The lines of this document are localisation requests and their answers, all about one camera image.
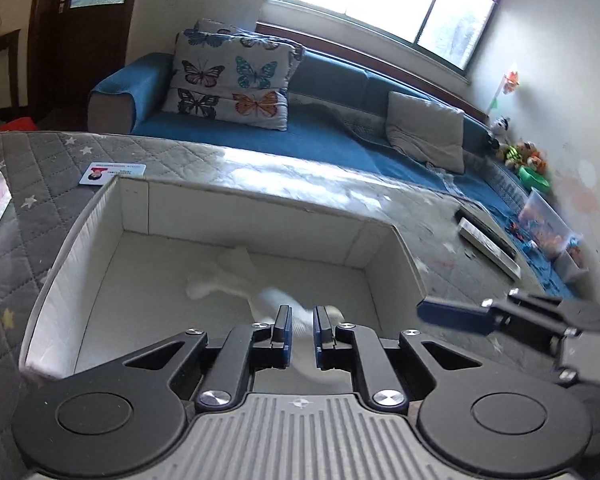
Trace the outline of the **white remote control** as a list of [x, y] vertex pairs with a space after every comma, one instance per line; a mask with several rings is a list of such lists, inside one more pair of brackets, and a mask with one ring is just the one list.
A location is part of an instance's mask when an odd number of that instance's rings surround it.
[[506, 255], [497, 244], [492, 242], [486, 234], [483, 234], [483, 232], [466, 218], [460, 220], [460, 223], [458, 224], [458, 234], [485, 255], [486, 258], [495, 264], [511, 280], [518, 281], [521, 279], [521, 270], [518, 263]]

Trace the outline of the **black remote control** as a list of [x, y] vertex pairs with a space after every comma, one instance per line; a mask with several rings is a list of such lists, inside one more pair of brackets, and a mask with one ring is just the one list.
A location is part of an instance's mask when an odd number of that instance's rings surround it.
[[517, 255], [517, 249], [515, 246], [506, 238], [502, 237], [498, 232], [492, 229], [483, 218], [478, 216], [471, 209], [464, 205], [460, 205], [455, 211], [454, 218], [457, 223], [460, 223], [463, 219], [466, 219], [469, 223], [475, 226], [482, 234], [484, 234], [492, 243], [500, 248], [509, 258], [515, 259]]

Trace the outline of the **clear plastic toy bin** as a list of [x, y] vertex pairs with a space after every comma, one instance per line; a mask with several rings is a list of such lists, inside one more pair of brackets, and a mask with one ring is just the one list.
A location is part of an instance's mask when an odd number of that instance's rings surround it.
[[535, 188], [518, 214], [518, 221], [566, 284], [577, 283], [588, 274], [581, 250], [582, 236], [567, 226]]

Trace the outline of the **green bowl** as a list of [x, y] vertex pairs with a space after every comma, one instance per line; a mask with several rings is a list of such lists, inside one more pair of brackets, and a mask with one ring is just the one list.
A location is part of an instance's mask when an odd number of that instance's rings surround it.
[[539, 193], [546, 194], [550, 192], [550, 182], [542, 174], [527, 166], [520, 166], [518, 169], [518, 178], [522, 186], [531, 192], [537, 190]]

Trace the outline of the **grey cardboard box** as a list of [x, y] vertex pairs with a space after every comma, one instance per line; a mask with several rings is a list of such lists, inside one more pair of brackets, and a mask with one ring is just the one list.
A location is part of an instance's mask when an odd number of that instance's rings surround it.
[[294, 310], [338, 309], [385, 337], [426, 287], [391, 223], [337, 208], [176, 181], [115, 178], [76, 218], [32, 308], [23, 373], [65, 378], [196, 328], [223, 338]]

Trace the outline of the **stuffed toys pile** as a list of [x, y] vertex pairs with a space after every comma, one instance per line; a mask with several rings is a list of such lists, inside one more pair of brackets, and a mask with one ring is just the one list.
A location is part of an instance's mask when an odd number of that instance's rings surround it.
[[502, 162], [507, 169], [518, 172], [520, 168], [524, 167], [538, 174], [544, 174], [546, 160], [536, 145], [528, 141], [512, 142], [509, 139], [508, 117], [500, 117], [492, 122], [490, 133], [498, 142], [495, 158]]

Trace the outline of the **grey cushion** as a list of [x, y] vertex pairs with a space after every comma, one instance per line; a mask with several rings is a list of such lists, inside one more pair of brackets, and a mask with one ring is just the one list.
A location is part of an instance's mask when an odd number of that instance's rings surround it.
[[462, 174], [465, 171], [464, 118], [465, 113], [460, 108], [391, 91], [386, 137], [403, 155]]

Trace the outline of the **blue sofa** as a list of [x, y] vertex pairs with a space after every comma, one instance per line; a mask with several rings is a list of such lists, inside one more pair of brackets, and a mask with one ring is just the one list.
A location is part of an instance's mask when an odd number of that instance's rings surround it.
[[452, 174], [400, 154], [385, 135], [390, 92], [418, 98], [417, 89], [372, 70], [309, 52], [290, 82], [288, 126], [284, 131], [166, 112], [174, 73], [172, 55], [151, 53], [101, 81], [87, 105], [91, 132], [135, 134], [241, 148], [326, 162], [482, 203], [517, 247], [529, 235], [515, 230], [527, 192], [489, 154], [489, 133], [467, 117], [463, 125], [465, 170]]

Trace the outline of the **ID card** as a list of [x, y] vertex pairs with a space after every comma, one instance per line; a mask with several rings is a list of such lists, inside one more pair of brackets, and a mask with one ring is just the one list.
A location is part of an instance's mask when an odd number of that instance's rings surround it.
[[117, 176], [141, 177], [146, 170], [144, 164], [124, 164], [123, 162], [91, 162], [79, 185], [103, 186]]

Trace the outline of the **butterfly print pillow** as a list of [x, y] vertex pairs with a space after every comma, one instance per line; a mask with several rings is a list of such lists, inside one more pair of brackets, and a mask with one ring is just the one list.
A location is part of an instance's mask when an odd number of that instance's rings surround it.
[[202, 18], [175, 39], [166, 113], [285, 131], [288, 88], [306, 49]]

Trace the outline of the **grey quilted table cover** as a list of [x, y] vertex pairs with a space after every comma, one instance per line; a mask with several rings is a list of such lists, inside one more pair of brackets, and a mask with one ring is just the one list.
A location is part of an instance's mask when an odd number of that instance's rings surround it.
[[[189, 269], [244, 245], [314, 304], [354, 389], [292, 374], [291, 312], [254, 326], [227, 297], [187, 299]], [[556, 387], [434, 357], [407, 323], [422, 296], [399, 231], [372, 218], [230, 188], [116, 177], [81, 191], [16, 333], [40, 382], [11, 400], [33, 479], [568, 479], [588, 438]]]

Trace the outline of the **dark wooden door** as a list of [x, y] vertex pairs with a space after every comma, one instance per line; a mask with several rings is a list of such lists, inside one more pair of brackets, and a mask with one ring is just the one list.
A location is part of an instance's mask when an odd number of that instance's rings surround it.
[[135, 0], [32, 0], [27, 96], [42, 130], [84, 130], [91, 91], [124, 65]]

